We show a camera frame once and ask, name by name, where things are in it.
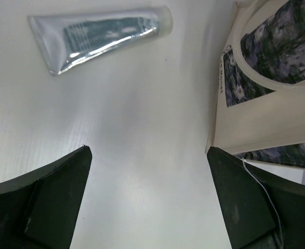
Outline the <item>silver squeeze tube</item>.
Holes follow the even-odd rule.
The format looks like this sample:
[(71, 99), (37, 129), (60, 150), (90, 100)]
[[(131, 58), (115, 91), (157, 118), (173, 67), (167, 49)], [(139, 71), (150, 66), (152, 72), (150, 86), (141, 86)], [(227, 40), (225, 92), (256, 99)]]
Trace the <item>silver squeeze tube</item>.
[(29, 16), (35, 40), (52, 76), (115, 49), (169, 35), (167, 6)]

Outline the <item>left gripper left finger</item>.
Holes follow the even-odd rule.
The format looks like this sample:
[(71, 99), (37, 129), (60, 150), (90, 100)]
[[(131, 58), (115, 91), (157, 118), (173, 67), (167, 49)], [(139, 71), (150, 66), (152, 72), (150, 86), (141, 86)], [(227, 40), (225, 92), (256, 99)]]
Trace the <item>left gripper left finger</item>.
[(0, 248), (69, 248), (91, 162), (82, 146), (0, 183)]

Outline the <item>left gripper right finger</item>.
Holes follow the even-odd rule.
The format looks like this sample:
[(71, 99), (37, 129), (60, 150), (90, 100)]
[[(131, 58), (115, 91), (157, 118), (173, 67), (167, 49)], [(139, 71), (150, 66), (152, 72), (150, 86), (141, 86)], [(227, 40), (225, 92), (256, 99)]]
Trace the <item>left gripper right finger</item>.
[(207, 152), (232, 248), (305, 248), (305, 186), (217, 147)]

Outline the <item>cream canvas tote bag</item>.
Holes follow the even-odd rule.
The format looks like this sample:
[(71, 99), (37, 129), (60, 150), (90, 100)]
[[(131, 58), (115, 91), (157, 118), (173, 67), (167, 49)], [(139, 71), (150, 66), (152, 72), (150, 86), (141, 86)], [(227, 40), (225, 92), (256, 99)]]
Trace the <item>cream canvas tote bag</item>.
[(233, 4), (206, 145), (305, 169), (305, 1)]

